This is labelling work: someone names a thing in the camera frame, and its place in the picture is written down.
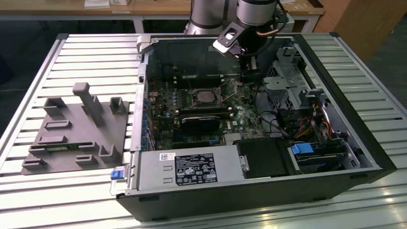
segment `table leg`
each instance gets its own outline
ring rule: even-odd
[[[144,33],[142,19],[142,16],[133,16],[133,25],[136,33]]]
[[[320,15],[308,15],[306,22],[304,24],[302,30],[300,32],[312,32],[316,26]]]

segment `aluminum extrusion table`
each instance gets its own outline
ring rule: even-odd
[[[65,103],[77,103],[70,87],[75,82],[88,82],[90,93],[101,102],[112,96],[121,96],[129,102],[134,100],[137,35],[61,36],[0,139],[0,227],[349,229],[405,225],[407,111],[340,38],[326,33],[304,35],[304,38],[389,155],[397,167],[394,173],[329,200],[146,223],[133,219],[109,193],[112,169],[19,175],[27,147],[45,116],[41,106],[46,97],[61,96]],[[124,163],[129,161],[133,106]]]

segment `warning label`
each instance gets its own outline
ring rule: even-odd
[[[176,184],[217,182],[213,154],[176,156]]]

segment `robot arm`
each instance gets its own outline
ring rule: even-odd
[[[278,0],[192,0],[185,34],[220,34],[213,42],[216,50],[249,62],[270,44],[266,36],[282,29],[273,25],[276,5],[284,11]],[[233,6],[236,19],[222,30],[224,15],[229,15]]]

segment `blue latch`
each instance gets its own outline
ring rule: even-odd
[[[124,167],[117,167],[109,174],[110,180],[121,180],[124,179]]]
[[[309,143],[297,143],[290,146],[293,154],[309,154],[313,153],[313,149]]]

